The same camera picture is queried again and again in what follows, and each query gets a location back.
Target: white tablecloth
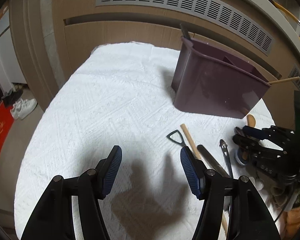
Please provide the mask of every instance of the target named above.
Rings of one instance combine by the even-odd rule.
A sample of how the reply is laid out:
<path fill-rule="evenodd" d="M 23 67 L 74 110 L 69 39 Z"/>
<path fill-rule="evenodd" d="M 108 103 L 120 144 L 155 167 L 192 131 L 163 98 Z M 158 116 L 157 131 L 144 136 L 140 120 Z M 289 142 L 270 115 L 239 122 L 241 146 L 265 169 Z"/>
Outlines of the white tablecloth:
<path fill-rule="evenodd" d="M 23 158 L 15 193 L 18 238 L 41 194 L 57 174 L 79 176 L 122 148 L 122 164 L 111 193 L 99 201 L 111 239 L 191 239 L 203 201 L 191 194 L 180 162 L 180 146 L 166 135 L 185 123 L 226 169 L 219 140 L 230 153 L 235 126 L 246 119 L 184 113 L 170 87 L 179 51 L 151 44 L 97 48 L 71 76 L 44 113 Z M 263 100 L 251 110 L 256 128 L 274 122 Z M 234 177 L 247 174 L 231 156 Z M 269 210 L 276 216 L 272 205 Z M 77 198 L 74 230 L 82 240 Z M 225 239 L 223 230 L 220 239 Z"/>

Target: bolt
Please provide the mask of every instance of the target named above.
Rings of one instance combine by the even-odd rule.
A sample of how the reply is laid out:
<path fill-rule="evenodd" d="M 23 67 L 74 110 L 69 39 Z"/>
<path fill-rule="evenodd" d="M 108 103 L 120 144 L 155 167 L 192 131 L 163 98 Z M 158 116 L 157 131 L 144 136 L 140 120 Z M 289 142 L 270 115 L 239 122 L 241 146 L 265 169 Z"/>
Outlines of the bolt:
<path fill-rule="evenodd" d="M 240 178 L 243 182 L 248 182 L 249 178 L 247 176 L 241 176 Z"/>
<path fill-rule="evenodd" d="M 62 178 L 61 175 L 56 175 L 56 176 L 53 177 L 53 181 L 58 182 L 58 181 L 61 180 L 61 178 Z"/>
<path fill-rule="evenodd" d="M 87 174 L 88 175 L 94 175 L 94 174 L 96 174 L 96 170 L 95 169 L 90 169 L 90 170 L 87 171 Z"/>
<path fill-rule="evenodd" d="M 214 170 L 212 170 L 212 169 L 208 169 L 208 170 L 207 170 L 207 174 L 208 174 L 209 176 L 213 176 L 214 174 L 216 174 L 216 172 L 215 172 Z"/>

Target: tile floor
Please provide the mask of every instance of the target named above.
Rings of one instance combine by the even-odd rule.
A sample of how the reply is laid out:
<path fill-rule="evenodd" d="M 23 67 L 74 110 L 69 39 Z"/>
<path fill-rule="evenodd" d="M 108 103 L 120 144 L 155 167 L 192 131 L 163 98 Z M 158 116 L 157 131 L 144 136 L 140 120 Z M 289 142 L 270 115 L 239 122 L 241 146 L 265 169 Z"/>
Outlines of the tile floor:
<path fill-rule="evenodd" d="M 32 99 L 34 96 L 29 89 L 24 89 L 21 98 Z M 15 120 L 0 153 L 0 224 L 10 232 L 14 230 L 14 193 L 21 161 L 42 115 L 43 111 L 37 105 L 25 119 Z"/>

